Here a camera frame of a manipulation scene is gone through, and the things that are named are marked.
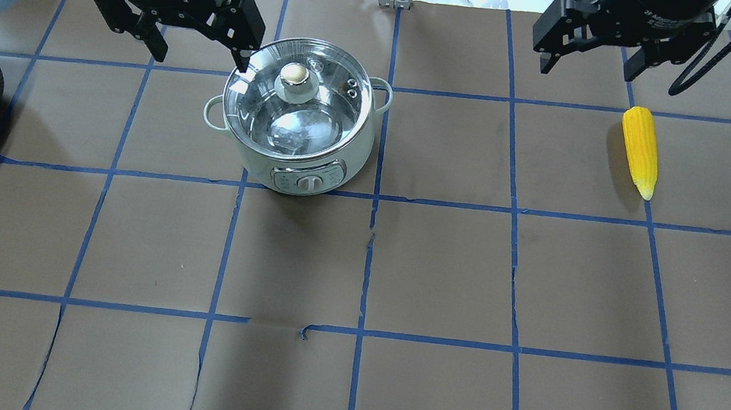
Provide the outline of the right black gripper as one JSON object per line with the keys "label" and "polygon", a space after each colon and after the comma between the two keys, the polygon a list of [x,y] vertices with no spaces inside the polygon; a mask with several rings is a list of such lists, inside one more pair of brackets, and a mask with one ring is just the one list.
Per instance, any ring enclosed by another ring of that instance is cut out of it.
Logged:
{"label": "right black gripper", "polygon": [[731,13],[716,16],[717,0],[554,0],[532,25],[533,50],[540,73],[573,52],[603,46],[640,47],[624,63],[623,78],[632,82],[663,62],[690,62],[671,89],[688,90],[730,53],[721,47],[700,64],[723,33]]}

